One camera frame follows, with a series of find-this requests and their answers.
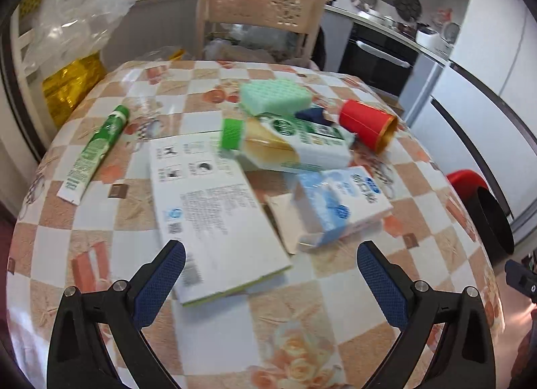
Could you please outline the crumpled clear plastic bag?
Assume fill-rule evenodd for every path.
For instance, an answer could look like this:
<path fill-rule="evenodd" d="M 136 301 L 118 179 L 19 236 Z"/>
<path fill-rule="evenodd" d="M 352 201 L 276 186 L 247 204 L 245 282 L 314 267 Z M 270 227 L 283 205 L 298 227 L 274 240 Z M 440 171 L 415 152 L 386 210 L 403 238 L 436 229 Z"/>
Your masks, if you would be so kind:
<path fill-rule="evenodd" d="M 50 76 L 106 45 L 136 0 L 43 0 L 23 59 L 27 75 Z"/>

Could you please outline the red trash bin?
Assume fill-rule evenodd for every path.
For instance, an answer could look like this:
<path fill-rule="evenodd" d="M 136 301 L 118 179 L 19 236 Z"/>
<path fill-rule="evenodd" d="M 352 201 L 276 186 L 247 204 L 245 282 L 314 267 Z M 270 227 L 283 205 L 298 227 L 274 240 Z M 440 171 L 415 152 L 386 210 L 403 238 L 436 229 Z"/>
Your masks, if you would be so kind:
<path fill-rule="evenodd" d="M 507 217 L 484 179 L 463 169 L 447 176 L 463 202 L 493 266 L 514 253 L 514 236 Z"/>

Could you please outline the gold foil bag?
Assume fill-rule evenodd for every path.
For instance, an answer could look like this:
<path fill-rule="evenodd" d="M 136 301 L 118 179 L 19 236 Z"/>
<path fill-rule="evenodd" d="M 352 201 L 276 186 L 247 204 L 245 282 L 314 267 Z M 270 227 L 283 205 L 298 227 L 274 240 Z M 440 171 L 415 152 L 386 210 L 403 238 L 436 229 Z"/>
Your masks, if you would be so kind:
<path fill-rule="evenodd" d="M 106 68 L 96 52 L 69 63 L 42 82 L 47 110 L 57 129 L 105 76 Z"/>

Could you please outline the green toothpaste tube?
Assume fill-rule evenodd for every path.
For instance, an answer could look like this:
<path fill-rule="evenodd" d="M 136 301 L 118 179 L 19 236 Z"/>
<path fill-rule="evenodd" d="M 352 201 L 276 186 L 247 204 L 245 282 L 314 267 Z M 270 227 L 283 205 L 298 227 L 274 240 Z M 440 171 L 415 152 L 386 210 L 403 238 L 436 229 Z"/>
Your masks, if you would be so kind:
<path fill-rule="evenodd" d="M 104 124 L 92 135 L 68 172 L 57 196 L 74 206 L 79 206 L 87 187 L 109 150 L 123 132 L 129 119 L 129 110 L 117 106 Z"/>

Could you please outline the checkered tablecloth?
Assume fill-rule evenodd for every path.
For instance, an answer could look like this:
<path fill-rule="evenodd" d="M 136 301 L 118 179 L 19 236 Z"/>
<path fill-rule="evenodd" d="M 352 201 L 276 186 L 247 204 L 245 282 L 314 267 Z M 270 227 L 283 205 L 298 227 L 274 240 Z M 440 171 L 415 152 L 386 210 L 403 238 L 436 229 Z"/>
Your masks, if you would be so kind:
<path fill-rule="evenodd" d="M 242 118 L 239 87 L 251 80 L 289 79 L 335 115 L 355 100 L 381 101 L 353 76 L 302 67 L 238 62 L 129 62 L 101 81 L 59 130 L 36 169 L 11 244 L 7 309 L 14 354 L 28 380 L 46 384 L 55 314 L 70 285 L 83 292 L 129 279 L 165 244 L 155 216 L 149 173 L 153 139 L 212 131 Z M 197 198 L 214 228 L 236 221 L 245 241 L 235 268 L 250 268 L 269 251 L 288 268 L 207 303 L 166 300 L 144 336 L 185 388 L 360 387 L 396 340 L 356 264 L 360 242 L 373 241 L 414 280 L 481 293 L 491 333 L 505 322 L 491 263 L 447 178 L 405 127 L 387 149 L 351 151 L 390 199 L 389 216 L 312 252 L 289 256 L 264 203 L 289 192 L 290 178 L 248 169 L 252 195 L 229 189 Z"/>

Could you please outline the built-in black oven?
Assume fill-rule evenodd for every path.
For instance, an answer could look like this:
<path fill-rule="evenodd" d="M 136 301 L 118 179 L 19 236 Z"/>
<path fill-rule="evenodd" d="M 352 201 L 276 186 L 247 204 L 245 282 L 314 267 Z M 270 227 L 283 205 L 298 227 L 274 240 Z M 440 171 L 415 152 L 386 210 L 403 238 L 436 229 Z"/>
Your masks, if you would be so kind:
<path fill-rule="evenodd" d="M 355 23 L 339 72 L 359 77 L 371 88 L 398 97 L 418 55 L 400 41 Z"/>

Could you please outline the white refrigerator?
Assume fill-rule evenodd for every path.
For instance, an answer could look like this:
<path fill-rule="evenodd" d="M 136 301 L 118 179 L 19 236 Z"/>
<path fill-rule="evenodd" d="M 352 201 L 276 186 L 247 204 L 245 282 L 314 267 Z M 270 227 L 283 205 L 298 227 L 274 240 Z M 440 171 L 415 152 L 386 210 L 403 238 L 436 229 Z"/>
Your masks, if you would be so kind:
<path fill-rule="evenodd" d="M 444 174 L 484 178 L 514 239 L 536 229 L 536 19 L 525 0 L 469 0 L 410 129 Z"/>

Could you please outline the white toaster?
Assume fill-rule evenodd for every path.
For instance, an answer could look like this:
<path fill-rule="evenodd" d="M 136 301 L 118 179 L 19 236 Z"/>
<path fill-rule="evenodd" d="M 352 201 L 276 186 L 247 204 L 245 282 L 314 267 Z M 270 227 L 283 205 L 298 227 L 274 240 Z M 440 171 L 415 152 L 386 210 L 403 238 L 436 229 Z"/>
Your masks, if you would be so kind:
<path fill-rule="evenodd" d="M 416 43 L 422 48 L 427 48 L 432 53 L 443 59 L 449 59 L 453 45 L 445 40 L 439 32 L 430 27 L 417 29 Z"/>

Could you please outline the green sponge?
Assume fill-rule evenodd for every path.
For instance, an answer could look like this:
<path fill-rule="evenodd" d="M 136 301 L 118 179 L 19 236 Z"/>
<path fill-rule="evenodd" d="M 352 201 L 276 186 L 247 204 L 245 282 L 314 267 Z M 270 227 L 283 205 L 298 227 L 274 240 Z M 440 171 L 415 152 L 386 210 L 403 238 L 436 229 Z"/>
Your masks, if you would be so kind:
<path fill-rule="evenodd" d="M 240 86 L 239 103 L 252 116 L 293 116 L 311 106 L 312 93 L 289 79 L 256 79 Z"/>

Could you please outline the white flat carton box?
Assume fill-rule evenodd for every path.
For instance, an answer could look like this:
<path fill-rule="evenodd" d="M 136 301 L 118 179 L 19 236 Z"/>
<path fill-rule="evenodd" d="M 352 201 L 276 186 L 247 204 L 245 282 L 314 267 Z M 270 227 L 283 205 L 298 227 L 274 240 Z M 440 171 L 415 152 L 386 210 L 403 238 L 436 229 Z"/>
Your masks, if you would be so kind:
<path fill-rule="evenodd" d="M 239 162 L 206 132 L 148 144 L 161 240 L 177 240 L 186 264 L 175 291 L 183 305 L 207 302 L 291 266 Z"/>

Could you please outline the beige perforated storage rack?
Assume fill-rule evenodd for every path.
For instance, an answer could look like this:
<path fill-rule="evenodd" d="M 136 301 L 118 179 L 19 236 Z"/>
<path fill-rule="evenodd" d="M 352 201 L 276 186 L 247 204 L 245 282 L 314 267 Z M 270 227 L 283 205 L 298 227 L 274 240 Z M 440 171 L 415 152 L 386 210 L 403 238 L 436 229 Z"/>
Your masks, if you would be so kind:
<path fill-rule="evenodd" d="M 207 24 L 264 26 L 299 35 L 296 57 L 309 61 L 328 0 L 197 0 L 195 55 L 201 57 Z"/>

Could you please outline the blue white small box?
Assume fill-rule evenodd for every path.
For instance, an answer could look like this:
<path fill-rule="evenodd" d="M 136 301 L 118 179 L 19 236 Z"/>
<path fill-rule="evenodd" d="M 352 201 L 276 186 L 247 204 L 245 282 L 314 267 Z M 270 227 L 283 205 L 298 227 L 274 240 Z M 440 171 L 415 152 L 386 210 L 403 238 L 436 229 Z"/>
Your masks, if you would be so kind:
<path fill-rule="evenodd" d="M 299 174 L 293 205 L 303 227 L 299 243 L 312 248 L 351 235 L 392 210 L 363 166 Z"/>

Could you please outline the dark blue small wrapper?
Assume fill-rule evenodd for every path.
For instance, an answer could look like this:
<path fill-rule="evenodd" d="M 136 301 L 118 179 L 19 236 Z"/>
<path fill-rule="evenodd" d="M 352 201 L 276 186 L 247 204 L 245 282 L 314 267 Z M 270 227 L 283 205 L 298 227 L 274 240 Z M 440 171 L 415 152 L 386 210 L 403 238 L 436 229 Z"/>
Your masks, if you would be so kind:
<path fill-rule="evenodd" d="M 333 126 L 336 120 L 323 107 L 309 107 L 295 113 L 295 118 L 319 124 L 322 126 Z"/>

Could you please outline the black round mold pan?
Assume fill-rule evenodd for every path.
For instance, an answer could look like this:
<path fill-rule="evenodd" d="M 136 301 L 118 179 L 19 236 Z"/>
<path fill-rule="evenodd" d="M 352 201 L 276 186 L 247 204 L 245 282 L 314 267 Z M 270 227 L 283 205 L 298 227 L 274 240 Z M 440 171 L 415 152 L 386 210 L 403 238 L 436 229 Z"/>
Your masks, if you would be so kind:
<path fill-rule="evenodd" d="M 398 16 L 407 23 L 417 22 L 422 17 L 419 0 L 382 0 L 396 9 Z"/>

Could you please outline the red paper cup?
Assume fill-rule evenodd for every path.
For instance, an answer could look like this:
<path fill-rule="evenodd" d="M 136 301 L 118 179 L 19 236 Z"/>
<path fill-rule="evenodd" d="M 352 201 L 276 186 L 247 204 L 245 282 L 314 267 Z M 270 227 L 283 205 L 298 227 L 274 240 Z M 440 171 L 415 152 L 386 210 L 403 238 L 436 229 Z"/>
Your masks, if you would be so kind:
<path fill-rule="evenodd" d="M 399 118 L 376 107 L 348 100 L 340 110 L 339 124 L 378 155 L 390 144 L 398 129 Z"/>

